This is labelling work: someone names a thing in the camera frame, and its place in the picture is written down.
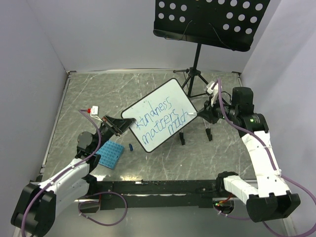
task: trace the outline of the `music stand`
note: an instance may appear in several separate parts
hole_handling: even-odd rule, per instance
[[[194,78],[198,76],[205,84],[207,80],[197,70],[201,45],[227,48],[246,52],[270,0],[156,0],[154,34],[169,40],[197,43],[193,67],[185,70],[190,81],[188,97],[191,95]]]

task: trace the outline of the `round hole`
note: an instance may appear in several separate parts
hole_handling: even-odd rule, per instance
[[[239,21],[243,21],[244,19],[245,19],[245,15],[244,15],[244,14],[239,15],[239,17],[238,17],[238,20],[239,20]]]
[[[247,9],[248,7],[250,7],[250,2],[245,1],[242,5],[243,8]]]
[[[251,22],[251,23],[256,23],[257,20],[258,20],[258,18],[255,17],[255,16],[253,16],[253,17],[250,18],[250,22]]]
[[[161,8],[163,8],[164,7],[164,2],[159,2],[159,6],[161,7]]]
[[[235,31],[235,32],[239,32],[239,31],[240,31],[240,26],[236,26],[236,27],[234,28],[234,31]]]
[[[174,10],[174,9],[176,8],[176,4],[171,3],[171,4],[170,4],[170,8],[171,8],[172,10]]]
[[[232,0],[231,1],[231,6],[236,6],[237,5],[237,0]]]
[[[187,6],[186,6],[186,5],[182,5],[182,6],[181,6],[181,10],[182,10],[182,11],[186,11],[186,10],[187,10]]]
[[[231,13],[231,12],[227,13],[226,17],[227,17],[227,19],[232,19],[233,13]]]
[[[228,24],[225,24],[224,26],[223,26],[223,29],[226,31],[226,30],[228,30],[229,29],[229,25]]]
[[[256,5],[256,10],[260,11],[263,8],[263,5],[261,3]]]
[[[247,35],[251,34],[251,32],[252,32],[252,29],[250,29],[250,28],[248,28],[248,29],[246,30],[246,34],[247,34]]]

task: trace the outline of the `whiteboard frame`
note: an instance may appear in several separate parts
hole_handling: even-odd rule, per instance
[[[193,106],[193,108],[195,109],[195,112],[198,112],[196,107],[194,106],[194,104],[192,103],[192,101],[189,99],[188,95],[185,93],[185,91],[183,90],[181,84],[179,83],[179,81],[177,80],[177,78],[170,78],[168,81],[166,81],[164,84],[161,84],[160,86],[158,86],[155,90],[151,91],[150,93],[148,93],[147,95],[145,95],[144,97],[140,98],[138,101],[136,101],[134,104],[132,104],[131,106],[127,107],[125,110],[123,110],[120,114],[120,117],[123,119],[123,113],[128,110],[129,108],[131,108],[132,106],[134,106],[135,104],[137,104],[139,101],[145,99],[147,96],[149,96],[150,94],[154,93],[156,90],[158,90],[160,87],[164,86],[165,84],[167,84],[168,82],[170,82],[171,80],[176,80],[177,83],[179,84],[180,88],[182,89],[183,93],[185,94],[185,96],[187,97],[188,101],[191,103],[191,105]],[[196,116],[195,118],[193,118],[190,122],[188,122],[186,125],[184,125],[183,127],[181,127],[180,129],[178,129],[177,131],[174,132],[173,135],[171,135],[170,137],[168,137],[166,140],[164,140],[163,142],[161,142],[156,148],[154,148],[152,151],[147,152],[146,149],[144,148],[143,144],[139,141],[139,139],[137,138],[137,136],[135,135],[135,133],[133,132],[133,130],[131,128],[129,128],[129,130],[133,133],[134,137],[136,138],[136,140],[138,141],[138,143],[142,146],[142,148],[144,149],[144,151],[146,153],[151,153],[154,150],[156,150],[158,147],[160,147],[163,143],[165,143],[167,140],[169,140],[171,137],[173,137],[176,133],[178,133],[180,130],[182,130],[184,127],[186,127],[188,124],[190,124],[193,120],[195,120],[198,116]]]

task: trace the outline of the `wall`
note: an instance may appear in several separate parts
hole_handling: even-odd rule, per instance
[[[193,65],[195,43],[154,36],[154,0],[27,1],[67,71]],[[204,45],[199,69],[242,72],[279,2],[271,0],[249,52]]]
[[[316,194],[316,1],[284,0],[242,73],[253,89],[255,110],[267,118],[284,175]],[[298,233],[315,223],[315,205],[301,190],[292,214]]]
[[[0,3],[0,230],[35,178],[52,131],[66,73],[25,0]]]
[[[246,208],[236,203],[236,216],[247,216]],[[93,218],[113,223],[121,218],[123,209],[99,211]],[[269,225],[285,234],[281,220]],[[273,237],[262,223],[239,221],[218,216],[214,209],[198,207],[130,208],[125,219],[116,226],[97,225],[78,216],[78,205],[72,204],[56,219],[45,237]]]

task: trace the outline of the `gray marble surface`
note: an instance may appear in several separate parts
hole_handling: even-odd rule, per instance
[[[204,73],[206,80],[223,81],[223,90],[231,93],[239,86],[237,74]],[[182,73],[152,71],[151,73],[73,73],[61,109],[49,150],[44,180],[64,168],[76,155],[77,136],[83,131],[95,132],[94,127],[79,109],[99,106],[99,115],[120,117],[122,110],[163,84],[170,78],[184,81]],[[196,79],[193,94],[203,93],[205,84]],[[197,110],[203,107],[206,96],[192,98]],[[196,180],[215,179],[223,171],[235,171],[244,179],[255,174],[246,148],[237,131],[224,120],[211,125],[213,141],[209,142],[203,119],[196,118],[184,129],[186,144],[181,146],[175,134],[152,153],[146,153],[130,131],[112,141],[124,145],[125,150],[114,170],[104,166],[91,173],[98,180]],[[133,145],[130,151],[128,144]]]

